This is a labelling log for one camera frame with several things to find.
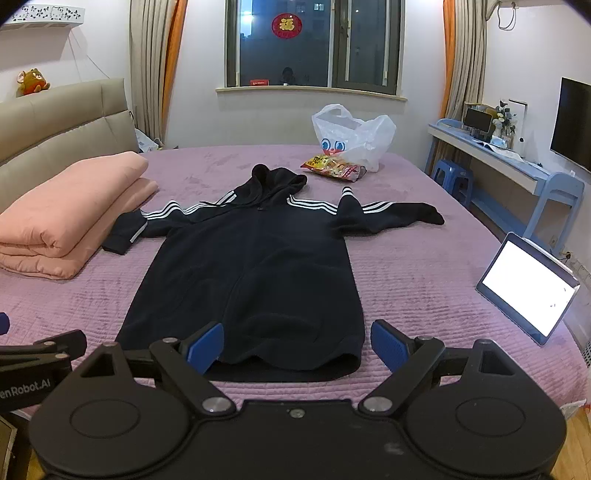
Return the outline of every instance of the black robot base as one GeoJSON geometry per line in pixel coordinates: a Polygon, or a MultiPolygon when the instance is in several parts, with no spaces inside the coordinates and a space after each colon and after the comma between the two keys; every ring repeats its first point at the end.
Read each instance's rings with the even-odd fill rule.
{"type": "MultiPolygon", "coordinates": [[[[1,391],[25,377],[53,390],[30,424],[47,480],[533,480],[551,478],[566,438],[557,406],[491,340],[446,348],[378,320],[372,347],[392,375],[357,408],[246,401],[237,410],[202,377],[223,349],[220,324],[148,351],[106,343],[67,374],[80,335],[0,349],[1,391]],[[55,361],[40,368],[41,357],[55,361]],[[460,378],[440,386],[448,375],[460,378]]],[[[24,392],[21,406],[39,395],[24,392]]],[[[0,395],[0,408],[14,401],[0,395]]]]}

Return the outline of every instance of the tablet screen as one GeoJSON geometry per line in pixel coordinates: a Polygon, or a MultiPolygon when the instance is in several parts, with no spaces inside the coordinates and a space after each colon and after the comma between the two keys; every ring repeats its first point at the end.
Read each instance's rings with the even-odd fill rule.
{"type": "Polygon", "coordinates": [[[482,283],[545,337],[576,292],[556,273],[512,242],[506,242],[482,283]]]}

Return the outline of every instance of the window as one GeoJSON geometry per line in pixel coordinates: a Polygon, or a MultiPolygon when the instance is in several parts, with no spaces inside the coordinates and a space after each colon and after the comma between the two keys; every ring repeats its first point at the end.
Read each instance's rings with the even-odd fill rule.
{"type": "Polygon", "coordinates": [[[268,80],[396,94],[404,0],[333,0],[334,11],[328,1],[226,1],[227,86],[268,80]]]}

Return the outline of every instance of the television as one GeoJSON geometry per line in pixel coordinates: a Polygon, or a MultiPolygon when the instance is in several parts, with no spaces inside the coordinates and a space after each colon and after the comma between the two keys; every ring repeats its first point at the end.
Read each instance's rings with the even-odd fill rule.
{"type": "Polygon", "coordinates": [[[562,79],[550,150],[591,171],[591,85],[562,79]]]}

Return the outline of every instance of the snack bag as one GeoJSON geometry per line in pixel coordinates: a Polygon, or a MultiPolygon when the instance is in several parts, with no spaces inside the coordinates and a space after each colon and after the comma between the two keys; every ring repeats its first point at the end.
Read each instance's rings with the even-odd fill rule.
{"type": "Polygon", "coordinates": [[[339,157],[328,155],[318,155],[304,163],[301,168],[308,168],[319,175],[345,181],[357,181],[367,172],[362,165],[347,163],[339,157]]]}

